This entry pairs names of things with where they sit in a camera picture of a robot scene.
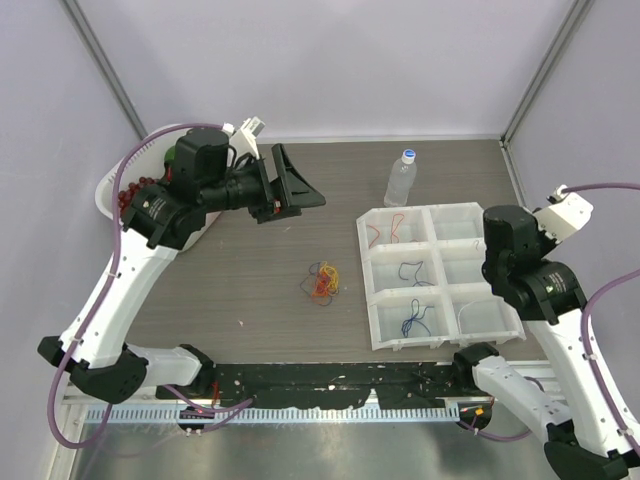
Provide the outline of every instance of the white wall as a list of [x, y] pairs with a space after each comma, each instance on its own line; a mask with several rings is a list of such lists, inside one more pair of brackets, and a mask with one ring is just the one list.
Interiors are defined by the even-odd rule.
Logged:
[[53, 376], [36, 353], [77, 315], [110, 253], [93, 203], [135, 142], [71, 24], [52, 0], [0, 2], [0, 465], [44, 478]]
[[498, 135], [571, 0], [82, 0], [147, 128]]
[[[535, 102], [513, 151], [530, 206], [561, 183], [640, 182], [640, 2], [595, 2]], [[593, 192], [592, 220], [557, 258], [587, 295], [640, 268], [640, 192]], [[626, 401], [640, 416], [640, 282], [603, 297], [594, 329]]]

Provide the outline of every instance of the white cable carrier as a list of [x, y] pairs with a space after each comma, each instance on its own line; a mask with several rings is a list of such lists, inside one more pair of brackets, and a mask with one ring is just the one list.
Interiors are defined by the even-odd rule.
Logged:
[[[184, 404], [115, 405], [109, 417], [112, 424], [183, 424], [218, 423], [231, 413], [216, 414], [215, 418], [180, 418]], [[105, 407], [92, 405], [85, 423], [102, 421]], [[444, 408], [414, 408], [404, 410], [381, 410], [377, 405], [365, 405], [358, 409], [320, 410], [313, 408], [259, 409], [247, 408], [231, 420], [233, 424], [304, 424], [304, 423], [411, 423], [411, 422], [457, 422], [460, 412], [457, 404]]]

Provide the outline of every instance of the metal pole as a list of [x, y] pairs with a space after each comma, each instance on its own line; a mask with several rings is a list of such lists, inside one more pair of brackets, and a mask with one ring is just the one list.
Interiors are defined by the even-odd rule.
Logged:
[[100, 45], [100, 41], [96, 37], [87, 17], [80, 5], [78, 5], [77, 0], [60, 0], [60, 4], [67, 12], [71, 23], [73, 24], [78, 36], [84, 43], [87, 48], [89, 55], [93, 58], [96, 66], [100, 70], [102, 77], [104, 78], [107, 86], [113, 93], [116, 101], [120, 105], [122, 109], [122, 113], [124, 113], [125, 117], [131, 124], [131, 127], [135, 130], [136, 134], [140, 139], [143, 139], [147, 136], [147, 129], [144, 127], [138, 112], [136, 111], [133, 102], [129, 98], [124, 86], [120, 82], [118, 78], [118, 74], [116, 73], [113, 65], [109, 61], [107, 54], [105, 53], [102, 45]]
[[511, 117], [511, 121], [502, 136], [502, 142], [506, 147], [509, 147], [509, 144], [518, 130], [518, 127], [522, 123], [522, 120], [527, 115], [527, 112], [531, 108], [534, 100], [546, 84], [553, 68], [558, 63], [558, 60], [566, 50], [571, 38], [578, 30], [578, 27], [580, 27], [580, 24], [586, 17], [594, 2], [595, 0], [575, 0], [573, 2], [573, 5], [569, 9], [569, 13], [560, 27], [560, 30], [558, 30], [558, 33], [553, 39], [553, 42], [547, 50], [540, 67], [538, 67], [538, 71], [533, 76], [524, 97], [522, 97], [516, 112], [513, 114], [513, 117]]

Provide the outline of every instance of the clear plastic container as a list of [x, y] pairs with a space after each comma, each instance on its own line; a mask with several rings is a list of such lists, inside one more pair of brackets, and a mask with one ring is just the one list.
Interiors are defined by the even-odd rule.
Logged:
[[378, 208], [356, 224], [373, 350], [525, 339], [482, 277], [477, 203]]

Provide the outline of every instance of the blue wire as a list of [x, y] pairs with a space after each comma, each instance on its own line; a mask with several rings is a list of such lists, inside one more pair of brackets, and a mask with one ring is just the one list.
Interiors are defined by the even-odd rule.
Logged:
[[414, 287], [424, 287], [424, 286], [430, 286], [433, 287], [433, 283], [429, 283], [429, 282], [425, 282], [425, 281], [421, 281], [418, 280], [418, 272], [420, 271], [420, 269], [422, 268], [422, 266], [424, 265], [423, 261], [419, 261], [416, 263], [411, 263], [411, 262], [402, 262], [400, 264], [400, 268], [398, 269], [398, 277], [400, 278], [400, 280], [409, 280], [409, 278], [404, 278], [402, 276], [402, 267], [404, 267], [405, 265], [411, 265], [412, 267], [418, 267], [413, 275], [413, 279], [416, 281], [416, 283], [413, 284]]
[[318, 270], [320, 269], [320, 264], [321, 264], [321, 263], [322, 263], [322, 262], [312, 263], [312, 264], [309, 266], [309, 275], [317, 275], [317, 274], [318, 274]]
[[422, 325], [424, 329], [427, 331], [427, 333], [429, 334], [429, 336], [431, 336], [431, 330], [429, 330], [429, 327], [427, 327], [424, 323], [420, 321], [424, 318], [425, 314], [427, 313], [427, 308], [435, 308], [435, 307], [433, 307], [432, 305], [427, 305], [426, 307], [424, 307], [424, 310], [422, 311], [422, 315], [420, 315], [420, 301], [417, 298], [414, 298], [413, 300], [411, 300], [411, 317], [407, 318], [404, 322], [402, 322], [402, 327], [401, 327], [402, 336], [404, 338], [407, 338], [409, 336], [409, 331], [411, 330], [411, 326], [413, 325], [414, 322], [419, 325]]

